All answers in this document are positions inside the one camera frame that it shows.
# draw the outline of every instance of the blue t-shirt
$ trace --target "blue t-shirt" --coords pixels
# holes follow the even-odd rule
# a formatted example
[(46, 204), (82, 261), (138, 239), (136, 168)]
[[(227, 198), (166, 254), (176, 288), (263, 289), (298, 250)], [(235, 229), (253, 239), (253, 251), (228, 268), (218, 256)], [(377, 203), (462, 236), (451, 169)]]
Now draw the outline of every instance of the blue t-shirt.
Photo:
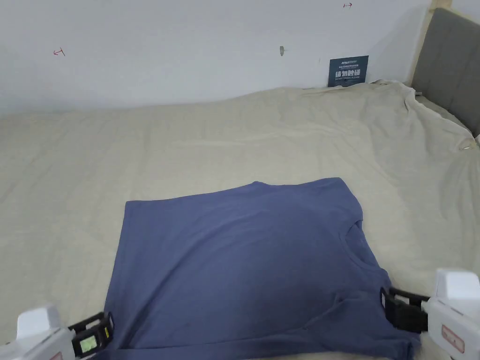
[(342, 351), (413, 358), (379, 301), (390, 280), (339, 178), (130, 201), (103, 359), (253, 359)]

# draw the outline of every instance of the headboard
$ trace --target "headboard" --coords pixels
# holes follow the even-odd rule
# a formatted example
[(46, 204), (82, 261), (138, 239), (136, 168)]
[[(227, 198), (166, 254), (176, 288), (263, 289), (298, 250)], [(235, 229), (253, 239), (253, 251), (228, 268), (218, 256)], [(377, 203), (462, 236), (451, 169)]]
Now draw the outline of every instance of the headboard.
[(412, 87), (480, 133), (480, 25), (436, 9), (413, 76)]

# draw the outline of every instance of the red label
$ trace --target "red label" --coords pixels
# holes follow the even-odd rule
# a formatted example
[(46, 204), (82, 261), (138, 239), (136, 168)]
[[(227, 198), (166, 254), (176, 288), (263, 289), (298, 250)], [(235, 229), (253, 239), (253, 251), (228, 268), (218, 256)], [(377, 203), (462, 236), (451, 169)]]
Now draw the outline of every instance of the red label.
[(454, 348), (460, 351), (462, 354), (465, 352), (465, 341), (458, 337), (452, 330), (445, 325), (442, 325), (442, 336), (448, 341)]
[(58, 352), (50, 360), (63, 360), (63, 356), (61, 355), (61, 352)]

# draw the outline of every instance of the wrinkled sheet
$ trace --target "wrinkled sheet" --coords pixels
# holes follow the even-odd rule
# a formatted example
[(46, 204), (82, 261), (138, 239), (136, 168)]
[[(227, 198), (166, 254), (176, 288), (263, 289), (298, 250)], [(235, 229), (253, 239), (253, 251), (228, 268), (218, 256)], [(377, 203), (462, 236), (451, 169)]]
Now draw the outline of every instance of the wrinkled sheet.
[[(46, 302), (68, 324), (103, 308), (126, 201), (256, 180), (341, 177), (397, 287), (428, 294), (440, 266), (480, 272), (480, 148), (400, 83), (8, 116), (0, 176), (0, 341), (14, 338), (19, 313)], [(361, 357), (306, 355), (345, 358)]]

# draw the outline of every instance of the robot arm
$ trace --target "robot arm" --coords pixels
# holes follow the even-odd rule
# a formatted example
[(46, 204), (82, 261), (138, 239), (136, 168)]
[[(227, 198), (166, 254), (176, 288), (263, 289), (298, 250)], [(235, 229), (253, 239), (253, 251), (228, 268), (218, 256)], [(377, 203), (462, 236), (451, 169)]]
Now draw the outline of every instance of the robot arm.
[(391, 288), (382, 289), (380, 299), (396, 328), (428, 331), (455, 360), (480, 360), (480, 281), (475, 273), (438, 269), (431, 298)]
[(53, 305), (23, 312), (17, 338), (0, 346), (0, 360), (74, 360), (104, 349), (113, 338), (111, 314), (99, 312), (69, 327)]

